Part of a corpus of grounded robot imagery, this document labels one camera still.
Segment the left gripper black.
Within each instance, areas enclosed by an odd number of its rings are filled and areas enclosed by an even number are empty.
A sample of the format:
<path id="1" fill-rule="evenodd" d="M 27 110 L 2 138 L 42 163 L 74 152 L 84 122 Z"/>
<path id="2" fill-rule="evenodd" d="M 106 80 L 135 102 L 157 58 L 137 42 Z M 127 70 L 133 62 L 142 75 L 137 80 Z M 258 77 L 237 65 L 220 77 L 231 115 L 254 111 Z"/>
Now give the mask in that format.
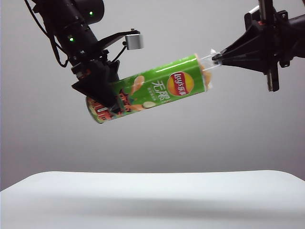
<path id="1" fill-rule="evenodd" d="M 69 51 L 69 62 L 78 82 L 72 88 L 101 103 L 113 113 L 120 112 L 110 83 L 119 81 L 120 61 L 110 61 L 107 49 L 76 49 Z"/>

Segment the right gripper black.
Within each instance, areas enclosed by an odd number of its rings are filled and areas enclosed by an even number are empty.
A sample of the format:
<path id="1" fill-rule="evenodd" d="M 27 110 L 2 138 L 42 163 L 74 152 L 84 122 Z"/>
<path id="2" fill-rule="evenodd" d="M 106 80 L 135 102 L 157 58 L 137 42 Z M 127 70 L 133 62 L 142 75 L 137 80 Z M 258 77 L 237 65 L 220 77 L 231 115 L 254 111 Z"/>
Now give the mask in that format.
<path id="1" fill-rule="evenodd" d="M 272 0 L 260 0 L 259 11 L 244 16 L 245 33 L 232 45 L 212 57 L 225 66 L 234 66 L 261 72 L 267 77 L 268 91 L 279 90 L 278 66 L 290 66 L 293 48 L 298 40 L 298 29 L 291 25 L 288 12 L 276 11 Z M 259 50 L 266 42 L 265 60 L 235 58 Z"/>

